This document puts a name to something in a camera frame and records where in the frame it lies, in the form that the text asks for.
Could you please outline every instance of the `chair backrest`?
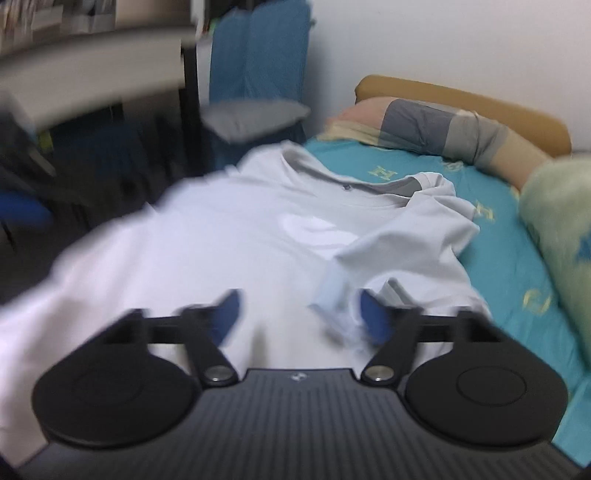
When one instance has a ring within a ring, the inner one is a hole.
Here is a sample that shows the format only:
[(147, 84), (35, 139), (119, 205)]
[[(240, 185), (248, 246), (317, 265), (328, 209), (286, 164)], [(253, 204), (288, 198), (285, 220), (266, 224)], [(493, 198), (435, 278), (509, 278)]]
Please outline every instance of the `chair backrest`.
[(51, 223), (51, 212), (33, 197), (0, 190), (0, 220), (40, 227)]
[(213, 32), (209, 100), (285, 98), (301, 102), (310, 7), (301, 0), (233, 10)]

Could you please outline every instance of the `teal bedsheet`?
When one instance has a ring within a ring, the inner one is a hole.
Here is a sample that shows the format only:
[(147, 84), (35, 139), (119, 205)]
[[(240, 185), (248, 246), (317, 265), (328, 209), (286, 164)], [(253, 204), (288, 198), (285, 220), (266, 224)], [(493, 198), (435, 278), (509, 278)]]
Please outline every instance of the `teal bedsheet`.
[(439, 172), (456, 194), (476, 206), (480, 234), (460, 257), (495, 322), (550, 364), (564, 379), (570, 402), (555, 444), (581, 465), (591, 462), (591, 374), (544, 261), (517, 215), (518, 192), (462, 162), (385, 150), (355, 141), (310, 140), (306, 148), (329, 170), (364, 181)]

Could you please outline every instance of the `gray cushion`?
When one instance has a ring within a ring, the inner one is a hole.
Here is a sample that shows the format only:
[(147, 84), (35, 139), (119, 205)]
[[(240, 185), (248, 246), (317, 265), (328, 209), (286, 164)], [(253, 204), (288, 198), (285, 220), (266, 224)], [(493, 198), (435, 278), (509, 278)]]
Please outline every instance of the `gray cushion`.
[(207, 105), (205, 127), (228, 143), (244, 143), (272, 134), (308, 116), (310, 109), (293, 100), (242, 99)]

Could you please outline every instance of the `desk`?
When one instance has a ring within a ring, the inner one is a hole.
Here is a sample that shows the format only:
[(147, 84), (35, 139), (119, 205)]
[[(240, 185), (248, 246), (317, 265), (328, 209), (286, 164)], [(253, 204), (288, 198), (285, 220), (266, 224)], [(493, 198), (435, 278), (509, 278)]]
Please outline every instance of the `desk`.
[(195, 38), (194, 25), (151, 25), (31, 45), (0, 57), (0, 90), (14, 96), (39, 131), (103, 106), (178, 89), (190, 170), (200, 173)]

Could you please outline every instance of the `t-shirt logo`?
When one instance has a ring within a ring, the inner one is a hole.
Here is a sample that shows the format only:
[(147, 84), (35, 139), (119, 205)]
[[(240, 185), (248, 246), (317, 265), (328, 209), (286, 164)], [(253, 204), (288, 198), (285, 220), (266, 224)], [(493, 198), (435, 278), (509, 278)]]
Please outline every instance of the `t-shirt logo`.
[(358, 239), (354, 233), (339, 230), (336, 225), (314, 216), (285, 213), (279, 217), (279, 224), (293, 240), (326, 260)]

